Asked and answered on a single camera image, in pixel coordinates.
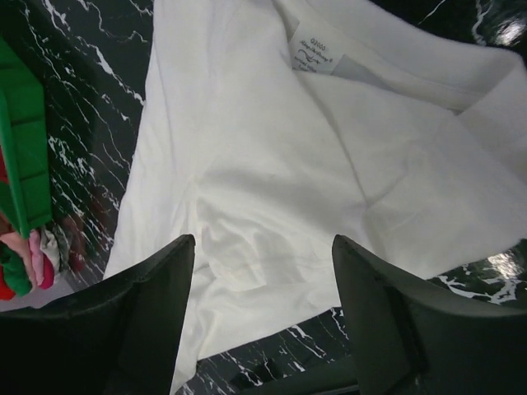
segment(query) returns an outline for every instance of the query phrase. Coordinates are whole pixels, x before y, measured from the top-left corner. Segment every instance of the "green plastic container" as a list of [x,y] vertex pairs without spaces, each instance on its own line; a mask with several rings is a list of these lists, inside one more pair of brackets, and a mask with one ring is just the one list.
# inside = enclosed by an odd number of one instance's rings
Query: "green plastic container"
[[51,221],[42,85],[0,37],[0,146],[8,184],[0,210],[25,238]]

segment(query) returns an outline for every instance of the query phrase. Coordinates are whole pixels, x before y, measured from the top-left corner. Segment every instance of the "white shirt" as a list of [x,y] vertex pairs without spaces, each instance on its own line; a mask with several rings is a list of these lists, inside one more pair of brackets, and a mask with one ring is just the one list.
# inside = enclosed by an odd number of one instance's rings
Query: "white shirt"
[[146,89],[105,276],[195,235],[173,389],[339,305],[336,234],[429,278],[527,233],[513,53],[366,0],[156,0]]

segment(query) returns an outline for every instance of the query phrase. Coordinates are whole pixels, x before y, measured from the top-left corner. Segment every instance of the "black marble surface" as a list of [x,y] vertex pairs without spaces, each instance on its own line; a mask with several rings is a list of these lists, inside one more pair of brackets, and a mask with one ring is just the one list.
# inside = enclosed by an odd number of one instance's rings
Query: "black marble surface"
[[72,283],[101,280],[138,134],[152,0],[0,0],[0,31],[44,84],[54,217]]
[[[375,0],[432,34],[527,58],[525,0]],[[74,235],[72,283],[100,281],[144,103],[152,0],[0,0],[0,32],[43,82],[56,221]],[[432,280],[496,304],[527,299],[527,248]],[[341,309],[198,363],[179,393],[239,393],[350,355]]]

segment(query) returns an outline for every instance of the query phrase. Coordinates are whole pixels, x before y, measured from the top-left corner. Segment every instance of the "care label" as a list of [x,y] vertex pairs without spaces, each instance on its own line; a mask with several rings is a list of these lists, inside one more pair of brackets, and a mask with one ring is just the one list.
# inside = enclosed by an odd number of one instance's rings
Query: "care label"
[[291,64],[295,70],[331,74],[343,56],[306,23],[300,23],[289,40]]

